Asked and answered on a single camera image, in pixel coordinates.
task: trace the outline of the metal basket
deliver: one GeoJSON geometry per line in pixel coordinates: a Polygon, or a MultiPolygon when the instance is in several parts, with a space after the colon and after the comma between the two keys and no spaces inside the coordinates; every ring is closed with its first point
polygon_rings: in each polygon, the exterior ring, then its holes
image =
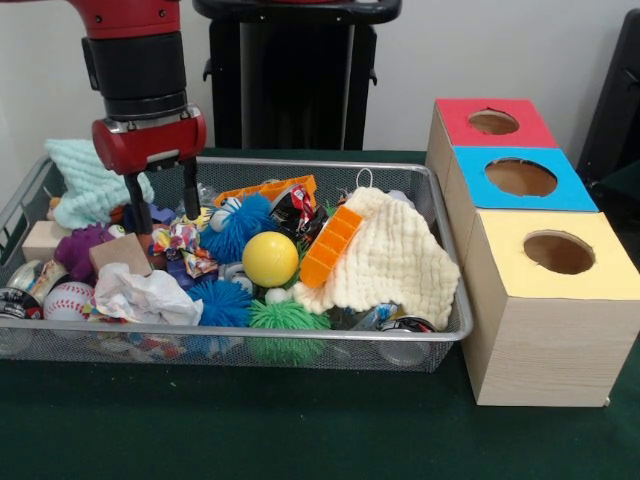
{"type": "MultiPolygon", "coordinates": [[[[318,202],[335,203],[339,189],[354,189],[362,168],[373,172],[373,186],[400,190],[413,200],[438,241],[457,261],[440,187],[422,166],[200,158],[199,180],[221,192],[268,179],[313,174],[318,202]]],[[[158,205],[178,204],[180,169],[148,176],[158,205]]],[[[45,188],[53,195],[64,192],[63,177],[49,159],[32,169],[0,214],[2,285],[25,261],[21,245],[30,227],[46,215],[49,197],[45,188]]],[[[87,324],[4,317],[0,318],[0,358],[433,372],[453,342],[469,334],[472,324],[461,279],[448,328],[438,333],[87,324]]]]}

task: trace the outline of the orange plastic toy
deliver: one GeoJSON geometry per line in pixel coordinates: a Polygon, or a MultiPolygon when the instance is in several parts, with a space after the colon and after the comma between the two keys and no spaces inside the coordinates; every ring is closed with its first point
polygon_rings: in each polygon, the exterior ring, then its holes
{"type": "Polygon", "coordinates": [[[276,198],[278,198],[278,195],[284,192],[287,188],[291,187],[292,185],[298,184],[304,185],[304,188],[307,190],[307,193],[311,198],[311,206],[313,208],[316,208],[315,193],[318,187],[316,185],[316,179],[313,175],[290,178],[281,182],[265,183],[253,187],[239,188],[237,190],[229,190],[228,192],[223,192],[218,195],[213,203],[216,207],[221,207],[222,202],[224,202],[229,197],[237,197],[242,200],[244,197],[248,197],[249,195],[253,195],[255,193],[259,193],[260,195],[267,197],[269,201],[273,202],[276,198]]]}
{"type": "Polygon", "coordinates": [[[344,206],[338,208],[302,260],[302,283],[311,288],[324,285],[361,223],[362,217],[354,211],[344,206]]]}

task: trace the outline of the white crumpled paper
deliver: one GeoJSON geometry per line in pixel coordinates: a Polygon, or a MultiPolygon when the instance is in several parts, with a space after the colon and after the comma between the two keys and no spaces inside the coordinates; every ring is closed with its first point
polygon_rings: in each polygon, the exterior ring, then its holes
{"type": "Polygon", "coordinates": [[[191,300],[167,272],[143,277],[125,263],[100,269],[95,299],[100,313],[133,323],[197,325],[203,309],[202,300],[191,300]]]}

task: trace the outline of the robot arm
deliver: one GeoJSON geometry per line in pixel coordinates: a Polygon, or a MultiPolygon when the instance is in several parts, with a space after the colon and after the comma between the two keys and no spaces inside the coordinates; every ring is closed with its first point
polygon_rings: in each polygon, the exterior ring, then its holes
{"type": "MultiPolygon", "coordinates": [[[[23,2],[33,0],[0,0],[23,2]]],[[[187,216],[200,214],[195,157],[206,126],[187,102],[178,0],[67,0],[87,29],[82,47],[107,118],[93,123],[93,142],[107,169],[125,176],[140,233],[151,233],[137,176],[176,162],[185,167],[187,216]]]]}

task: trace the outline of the wooden block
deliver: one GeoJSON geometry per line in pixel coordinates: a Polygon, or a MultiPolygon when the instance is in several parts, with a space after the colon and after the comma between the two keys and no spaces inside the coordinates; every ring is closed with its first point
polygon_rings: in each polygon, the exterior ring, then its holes
{"type": "Polygon", "coordinates": [[[48,262],[64,237],[71,235],[71,230],[62,228],[57,222],[36,222],[22,244],[22,253],[27,262],[40,260],[48,262]]]}
{"type": "Polygon", "coordinates": [[[145,277],[151,275],[147,256],[133,233],[91,248],[89,256],[96,274],[109,263],[126,263],[131,273],[145,277]]]}
{"type": "Polygon", "coordinates": [[[452,156],[453,147],[436,102],[433,107],[433,118],[431,119],[426,165],[435,172],[443,192],[447,186],[447,175],[449,174],[452,156]]]}
{"type": "Polygon", "coordinates": [[[464,274],[479,405],[605,404],[640,331],[640,275],[604,214],[479,210],[464,274]]]}
{"type": "Polygon", "coordinates": [[[463,269],[477,208],[598,212],[557,148],[455,147],[444,199],[463,269]]]}
{"type": "Polygon", "coordinates": [[[426,165],[448,183],[454,147],[557,148],[544,119],[529,100],[436,100],[427,146],[426,165]]]}

